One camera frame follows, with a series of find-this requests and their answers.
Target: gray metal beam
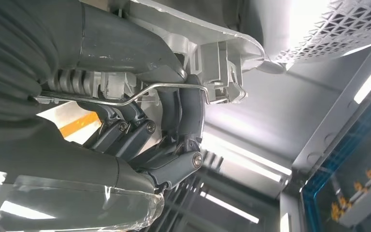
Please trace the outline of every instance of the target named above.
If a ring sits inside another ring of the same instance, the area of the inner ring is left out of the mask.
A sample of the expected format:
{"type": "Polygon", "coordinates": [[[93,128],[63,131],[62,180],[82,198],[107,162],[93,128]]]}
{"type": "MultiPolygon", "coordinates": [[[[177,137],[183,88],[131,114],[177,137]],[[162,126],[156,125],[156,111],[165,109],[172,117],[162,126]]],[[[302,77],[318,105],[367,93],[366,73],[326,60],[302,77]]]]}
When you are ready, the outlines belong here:
{"type": "Polygon", "coordinates": [[[300,199],[282,192],[279,203],[280,217],[282,218],[287,213],[289,215],[291,226],[290,231],[304,232],[304,227],[302,226],[303,214],[300,199]]]}
{"type": "Polygon", "coordinates": [[[295,159],[293,168],[308,173],[320,160],[329,155],[326,149],[357,111],[359,104],[353,98],[370,74],[371,52],[295,159]]]}

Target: blue frame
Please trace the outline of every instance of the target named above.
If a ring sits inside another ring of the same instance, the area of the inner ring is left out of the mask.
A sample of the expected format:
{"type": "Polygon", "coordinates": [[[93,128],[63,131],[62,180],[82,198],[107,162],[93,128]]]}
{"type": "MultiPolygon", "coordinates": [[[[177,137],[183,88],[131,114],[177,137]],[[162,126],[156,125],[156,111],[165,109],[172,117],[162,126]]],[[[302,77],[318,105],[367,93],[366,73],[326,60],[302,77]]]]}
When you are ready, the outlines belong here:
{"type": "Polygon", "coordinates": [[[316,204],[316,197],[319,191],[329,181],[331,173],[334,173],[358,148],[358,145],[371,131],[371,103],[360,116],[358,121],[351,127],[348,134],[358,134],[360,136],[344,136],[332,153],[322,163],[321,167],[329,170],[330,173],[317,170],[313,177],[308,181],[302,190],[304,198],[305,215],[308,221],[310,232],[321,232],[322,222],[316,204]]]}

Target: white plastic part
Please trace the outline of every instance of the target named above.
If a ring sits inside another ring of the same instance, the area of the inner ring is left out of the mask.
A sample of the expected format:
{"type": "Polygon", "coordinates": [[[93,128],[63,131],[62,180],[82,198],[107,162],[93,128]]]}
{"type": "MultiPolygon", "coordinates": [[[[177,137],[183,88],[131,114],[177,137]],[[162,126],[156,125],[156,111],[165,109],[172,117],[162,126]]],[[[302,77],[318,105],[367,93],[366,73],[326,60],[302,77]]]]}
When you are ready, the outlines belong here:
{"type": "Polygon", "coordinates": [[[242,73],[258,67],[265,57],[261,44],[252,37],[152,0],[132,0],[129,20],[159,35],[173,52],[183,55],[184,68],[199,76],[210,101],[245,98],[242,73]]]}

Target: metal rod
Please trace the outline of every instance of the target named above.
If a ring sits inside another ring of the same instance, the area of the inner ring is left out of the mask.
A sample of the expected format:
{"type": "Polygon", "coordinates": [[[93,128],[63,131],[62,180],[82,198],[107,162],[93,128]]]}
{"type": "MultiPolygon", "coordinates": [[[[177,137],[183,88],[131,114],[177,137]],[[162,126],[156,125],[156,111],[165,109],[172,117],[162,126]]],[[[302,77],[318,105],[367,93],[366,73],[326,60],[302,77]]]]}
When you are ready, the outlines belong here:
{"type": "Polygon", "coordinates": [[[121,101],[121,102],[116,102],[116,101],[111,101],[111,100],[100,100],[100,99],[94,99],[94,98],[86,98],[84,96],[76,96],[76,95],[69,95],[69,94],[63,94],[63,93],[55,93],[55,92],[50,92],[50,91],[42,91],[41,96],[43,97],[49,97],[49,98],[57,98],[57,99],[63,99],[63,100],[70,100],[70,101],[76,101],[76,102],[87,102],[87,103],[94,103],[94,104],[99,104],[99,105],[108,105],[108,106],[114,106],[114,107],[119,107],[119,106],[125,106],[136,99],[140,98],[144,94],[146,94],[148,91],[158,88],[158,87],[165,87],[165,88],[196,88],[200,89],[204,92],[205,95],[205,102],[207,104],[213,104],[213,103],[218,103],[219,101],[226,101],[227,99],[219,99],[213,102],[210,102],[208,100],[208,89],[204,86],[200,85],[192,85],[192,84],[172,84],[172,83],[154,83],[146,88],[142,89],[140,92],[134,94],[130,98],[128,98],[126,101],[121,101]]]}

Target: perforated panel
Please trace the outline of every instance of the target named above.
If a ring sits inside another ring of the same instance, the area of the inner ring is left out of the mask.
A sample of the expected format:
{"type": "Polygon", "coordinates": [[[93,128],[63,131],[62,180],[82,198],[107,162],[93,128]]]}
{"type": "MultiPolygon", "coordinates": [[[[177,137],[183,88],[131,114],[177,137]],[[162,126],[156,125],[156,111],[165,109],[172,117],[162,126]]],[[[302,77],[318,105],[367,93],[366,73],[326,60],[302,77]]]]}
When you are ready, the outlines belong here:
{"type": "Polygon", "coordinates": [[[276,61],[339,57],[371,44],[371,0],[333,0],[328,8],[298,46],[281,52],[276,61]]]}

